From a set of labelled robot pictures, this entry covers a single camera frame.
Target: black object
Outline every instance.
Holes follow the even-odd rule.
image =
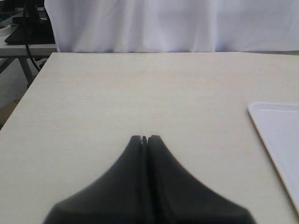
[[[250,213],[196,180],[159,136],[148,142],[151,188],[158,223],[253,224]]]
[[[189,174],[159,136],[133,136],[95,183],[56,204],[44,224],[255,224]]]
[[[5,0],[3,3],[3,12],[14,11],[15,8],[23,8],[25,0]],[[37,7],[44,6],[44,0],[35,0]]]
[[[47,13],[37,10],[37,6],[43,6],[43,0],[10,0],[8,3],[14,7],[24,7],[24,12],[28,12],[28,17],[23,19],[23,23],[5,40],[7,44],[55,43],[51,22]]]
[[[146,140],[133,136],[95,183],[56,204],[44,224],[154,223],[146,178]]]

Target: metal table leg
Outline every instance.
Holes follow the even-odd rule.
[[[31,69],[29,67],[27,58],[25,57],[19,57],[19,62],[21,64],[21,67],[23,69],[23,72],[25,74],[25,77],[27,79],[28,82],[28,87],[32,84],[33,80],[34,80],[34,76],[32,75]]]
[[[0,74],[14,61],[14,58],[5,58],[0,61]]]

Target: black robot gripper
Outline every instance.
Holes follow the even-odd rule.
[[[94,183],[54,205],[44,224],[255,224],[195,179],[159,136],[133,136]]]

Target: white curtain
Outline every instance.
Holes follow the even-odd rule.
[[[299,0],[45,0],[62,52],[299,50]]]

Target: gray table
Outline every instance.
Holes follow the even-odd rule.
[[[4,20],[1,23],[11,24],[12,18],[13,17]],[[10,63],[14,61],[14,59],[18,59],[24,71],[28,85],[30,85],[34,80],[34,77],[32,75],[32,72],[27,62],[27,59],[29,57],[26,51],[26,47],[24,45],[7,45],[5,43],[5,39],[7,37],[8,35],[0,37],[0,58],[4,58],[0,62],[0,73],[4,71],[10,65]],[[57,52],[55,44],[29,45],[29,48],[33,58],[37,58],[37,57],[47,58],[51,55],[51,53]]]

